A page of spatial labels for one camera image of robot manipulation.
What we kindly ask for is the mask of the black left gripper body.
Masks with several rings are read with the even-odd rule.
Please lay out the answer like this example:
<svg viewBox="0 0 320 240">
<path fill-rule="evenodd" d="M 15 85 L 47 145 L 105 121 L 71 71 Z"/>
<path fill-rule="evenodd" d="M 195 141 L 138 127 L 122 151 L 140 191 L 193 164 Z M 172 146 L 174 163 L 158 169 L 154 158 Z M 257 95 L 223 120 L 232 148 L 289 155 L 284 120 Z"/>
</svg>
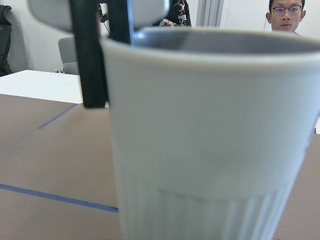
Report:
<svg viewBox="0 0 320 240">
<path fill-rule="evenodd" d="M 68 0 L 28 0 L 27 3 L 32 15 L 40 22 L 65 32 L 72 31 L 71 7 Z M 94 0 L 93 3 L 89 9 L 97 12 L 100 22 L 105 22 L 108 18 L 109 2 Z M 149 26 L 164 18 L 171 6 L 169 0 L 132 0 L 130 3 L 135 29 Z"/>
</svg>

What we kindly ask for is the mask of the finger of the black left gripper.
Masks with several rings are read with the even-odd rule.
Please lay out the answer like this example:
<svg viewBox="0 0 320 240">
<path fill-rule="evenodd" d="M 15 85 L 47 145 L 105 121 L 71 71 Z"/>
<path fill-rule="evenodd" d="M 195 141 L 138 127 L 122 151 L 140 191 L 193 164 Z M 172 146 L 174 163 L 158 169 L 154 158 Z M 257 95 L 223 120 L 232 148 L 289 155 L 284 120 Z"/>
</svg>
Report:
<svg viewBox="0 0 320 240">
<path fill-rule="evenodd" d="M 109 37 L 117 42 L 131 44 L 134 32 L 131 0 L 110 0 L 108 2 Z"/>
<path fill-rule="evenodd" d="M 104 108 L 108 91 L 99 39 L 98 4 L 95 0 L 71 0 L 69 4 L 83 105 L 87 109 Z"/>
</svg>

